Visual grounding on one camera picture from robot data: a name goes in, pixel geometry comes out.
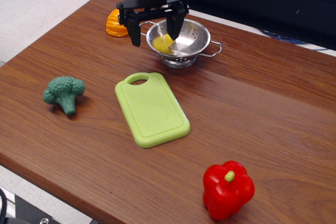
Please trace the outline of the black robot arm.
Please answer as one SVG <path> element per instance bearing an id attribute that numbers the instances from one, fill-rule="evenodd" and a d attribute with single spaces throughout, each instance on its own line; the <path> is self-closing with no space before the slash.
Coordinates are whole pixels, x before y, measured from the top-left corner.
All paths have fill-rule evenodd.
<path id="1" fill-rule="evenodd" d="M 167 33 L 176 39 L 188 13 L 188 0 L 125 0 L 117 4 L 119 24 L 124 25 L 134 46 L 141 44 L 140 22 L 166 19 Z"/>

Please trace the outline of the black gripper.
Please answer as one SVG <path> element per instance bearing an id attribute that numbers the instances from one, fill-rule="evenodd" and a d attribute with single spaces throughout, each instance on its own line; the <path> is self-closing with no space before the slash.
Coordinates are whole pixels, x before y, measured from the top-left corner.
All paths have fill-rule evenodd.
<path id="1" fill-rule="evenodd" d="M 128 26 L 132 44 L 141 45 L 140 21 L 166 17 L 166 29 L 175 40 L 188 13 L 188 0 L 125 0 L 117 4 L 119 23 Z"/>

